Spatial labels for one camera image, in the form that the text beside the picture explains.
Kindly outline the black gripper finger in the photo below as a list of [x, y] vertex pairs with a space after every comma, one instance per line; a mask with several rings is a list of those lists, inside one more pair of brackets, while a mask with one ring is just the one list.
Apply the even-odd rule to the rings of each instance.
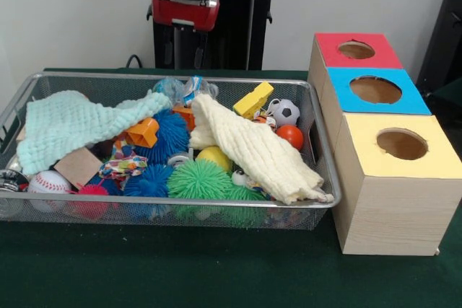
[[173, 60], [173, 28], [165, 26], [164, 28], [164, 63], [170, 65]]
[[197, 32], [197, 47], [194, 56], [194, 66], [195, 67], [202, 67], [204, 63], [204, 53], [206, 50], [206, 33], [205, 32]]

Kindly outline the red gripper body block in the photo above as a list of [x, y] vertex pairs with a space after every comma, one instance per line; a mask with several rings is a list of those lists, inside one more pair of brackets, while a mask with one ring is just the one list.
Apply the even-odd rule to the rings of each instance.
[[210, 32], [219, 12], [219, 0], [152, 0], [152, 17], [157, 24], [188, 25]]

